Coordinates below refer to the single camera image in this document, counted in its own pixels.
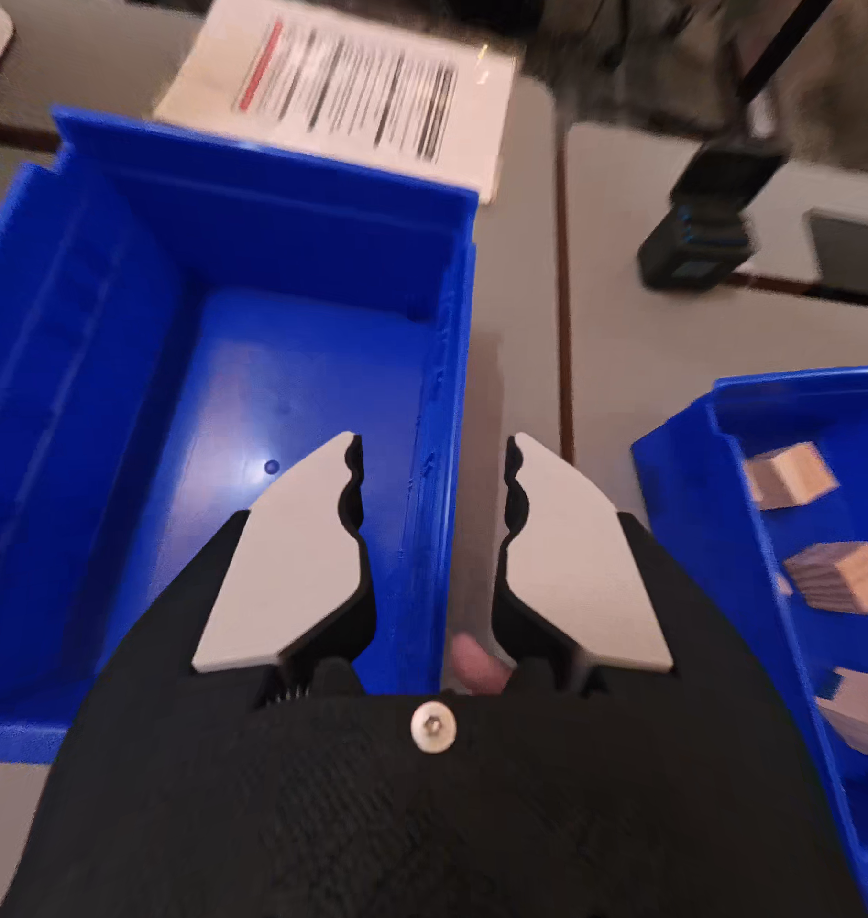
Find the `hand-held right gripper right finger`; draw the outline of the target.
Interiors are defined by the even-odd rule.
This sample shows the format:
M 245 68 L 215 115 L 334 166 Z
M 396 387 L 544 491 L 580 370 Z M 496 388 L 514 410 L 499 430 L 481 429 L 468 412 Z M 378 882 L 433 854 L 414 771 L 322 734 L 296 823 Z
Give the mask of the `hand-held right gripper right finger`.
M 505 452 L 506 536 L 491 626 L 517 665 L 542 661 L 579 694 L 597 667 L 654 674 L 674 660 L 612 501 L 524 432 Z

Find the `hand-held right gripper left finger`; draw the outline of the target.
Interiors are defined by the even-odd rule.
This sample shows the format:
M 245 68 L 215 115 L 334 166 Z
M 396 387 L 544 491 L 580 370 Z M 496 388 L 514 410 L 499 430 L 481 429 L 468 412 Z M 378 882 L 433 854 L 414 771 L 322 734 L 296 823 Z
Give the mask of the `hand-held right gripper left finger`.
M 276 667 L 293 692 L 323 661 L 350 664 L 367 649 L 377 608 L 363 478 L 361 437 L 344 431 L 255 500 L 192 657 L 197 673 Z

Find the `blue plastic bin with tag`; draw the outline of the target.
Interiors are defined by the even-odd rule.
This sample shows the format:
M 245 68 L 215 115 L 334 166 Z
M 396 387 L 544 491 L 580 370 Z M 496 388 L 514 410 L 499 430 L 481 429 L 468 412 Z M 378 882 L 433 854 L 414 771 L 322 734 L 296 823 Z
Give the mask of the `blue plastic bin with tag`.
M 59 108 L 0 206 L 0 763 L 234 511 L 361 435 L 373 693 L 439 687 L 477 197 Z

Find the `person's right hand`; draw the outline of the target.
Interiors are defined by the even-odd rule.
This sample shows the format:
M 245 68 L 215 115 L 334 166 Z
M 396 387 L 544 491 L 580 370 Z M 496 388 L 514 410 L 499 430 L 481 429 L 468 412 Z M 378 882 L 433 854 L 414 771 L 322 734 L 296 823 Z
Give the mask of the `person's right hand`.
M 485 696 L 502 694 L 514 671 L 466 633 L 455 634 L 451 639 L 450 666 L 463 689 Z

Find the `natural wooden block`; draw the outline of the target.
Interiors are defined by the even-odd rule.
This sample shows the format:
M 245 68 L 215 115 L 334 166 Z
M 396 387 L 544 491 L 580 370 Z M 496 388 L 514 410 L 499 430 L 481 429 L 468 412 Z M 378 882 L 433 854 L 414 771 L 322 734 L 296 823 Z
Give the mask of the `natural wooden block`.
M 868 542 L 810 545 L 783 565 L 808 607 L 868 615 Z
M 804 507 L 840 488 L 813 441 L 744 458 L 742 467 L 752 502 L 760 511 Z
M 835 667 L 815 698 L 824 720 L 853 750 L 868 755 L 868 673 Z

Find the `black box device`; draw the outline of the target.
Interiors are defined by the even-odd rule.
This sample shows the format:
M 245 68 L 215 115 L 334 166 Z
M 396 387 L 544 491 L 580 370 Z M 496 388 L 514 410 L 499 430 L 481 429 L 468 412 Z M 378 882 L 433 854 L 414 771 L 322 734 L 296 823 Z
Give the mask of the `black box device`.
M 652 291 L 706 292 L 756 252 L 746 211 L 787 162 L 775 139 L 704 143 L 670 190 L 670 209 L 637 251 Z

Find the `dark grey flat device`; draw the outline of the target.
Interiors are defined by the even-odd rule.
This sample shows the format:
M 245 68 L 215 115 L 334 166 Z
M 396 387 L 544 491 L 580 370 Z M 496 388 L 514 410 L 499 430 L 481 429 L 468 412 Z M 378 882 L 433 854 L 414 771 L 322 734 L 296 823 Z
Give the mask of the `dark grey flat device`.
M 807 226 L 818 265 L 808 294 L 868 306 L 868 222 L 812 209 Z

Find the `laminated paper sheet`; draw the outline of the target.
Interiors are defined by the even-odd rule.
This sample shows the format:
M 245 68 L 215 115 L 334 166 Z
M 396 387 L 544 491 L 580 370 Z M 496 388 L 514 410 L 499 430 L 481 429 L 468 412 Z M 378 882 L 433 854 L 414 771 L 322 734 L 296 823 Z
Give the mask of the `laminated paper sheet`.
M 153 117 L 496 195 L 517 56 L 300 2 L 214 2 Z

